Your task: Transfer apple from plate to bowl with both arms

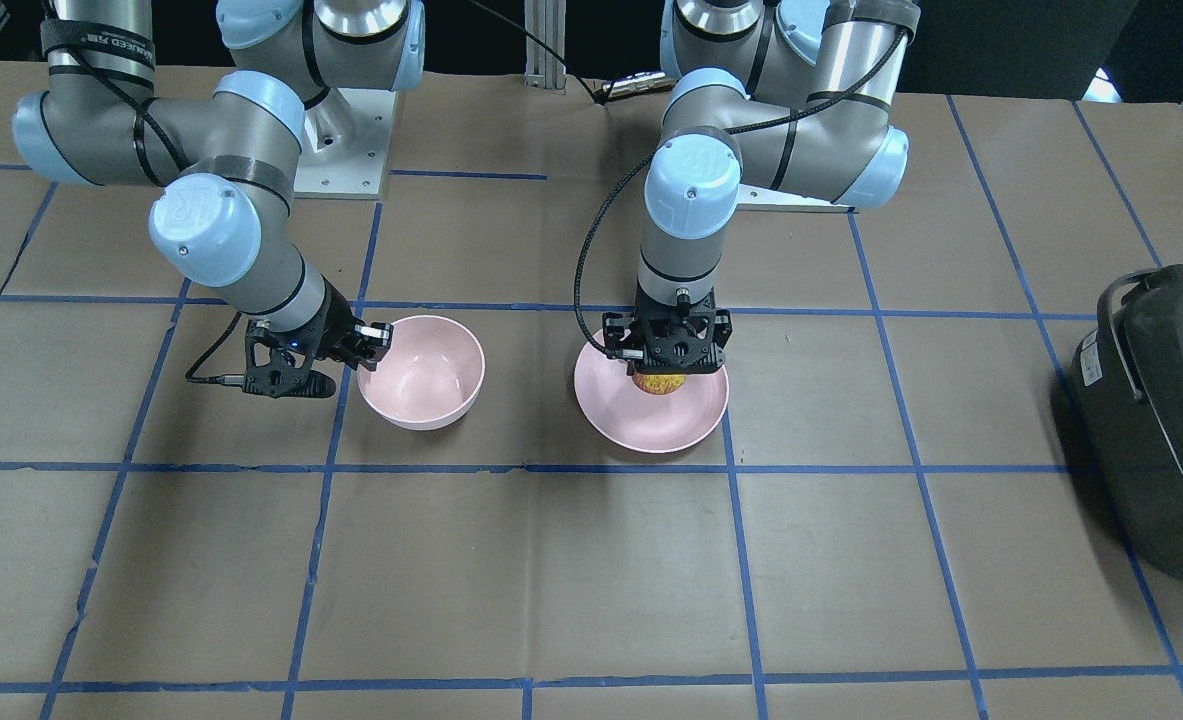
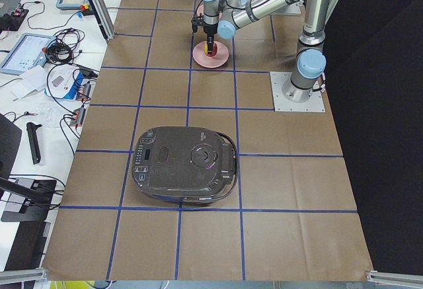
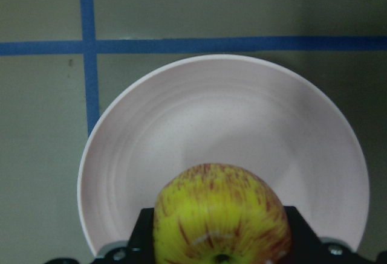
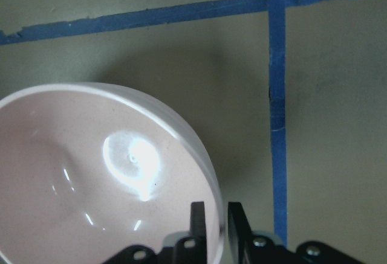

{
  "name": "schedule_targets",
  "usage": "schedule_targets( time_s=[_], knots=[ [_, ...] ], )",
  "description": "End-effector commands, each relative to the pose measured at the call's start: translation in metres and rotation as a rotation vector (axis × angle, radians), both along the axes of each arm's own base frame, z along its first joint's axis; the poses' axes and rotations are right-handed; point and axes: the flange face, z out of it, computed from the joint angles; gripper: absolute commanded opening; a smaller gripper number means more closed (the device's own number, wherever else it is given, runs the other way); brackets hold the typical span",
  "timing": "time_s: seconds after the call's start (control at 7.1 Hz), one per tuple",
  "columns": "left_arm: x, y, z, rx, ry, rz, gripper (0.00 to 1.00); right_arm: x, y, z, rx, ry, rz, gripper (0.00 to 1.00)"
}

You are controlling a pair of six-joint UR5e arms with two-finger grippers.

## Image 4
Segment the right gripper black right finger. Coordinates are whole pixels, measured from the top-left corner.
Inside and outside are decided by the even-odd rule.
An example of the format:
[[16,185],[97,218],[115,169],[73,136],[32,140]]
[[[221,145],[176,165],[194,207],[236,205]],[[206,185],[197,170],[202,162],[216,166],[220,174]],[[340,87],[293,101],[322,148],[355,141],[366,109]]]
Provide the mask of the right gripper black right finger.
[[264,232],[254,232],[240,202],[228,203],[228,235],[234,263],[359,263],[318,241],[307,241],[292,252]]

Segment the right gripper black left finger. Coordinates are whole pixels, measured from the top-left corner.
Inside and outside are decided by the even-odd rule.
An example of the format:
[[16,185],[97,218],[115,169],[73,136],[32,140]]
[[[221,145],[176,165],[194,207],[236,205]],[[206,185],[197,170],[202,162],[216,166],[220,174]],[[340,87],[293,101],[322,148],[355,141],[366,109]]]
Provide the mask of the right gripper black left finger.
[[183,236],[160,252],[144,245],[131,245],[119,251],[106,263],[207,263],[207,234],[203,202],[190,205],[190,227]]

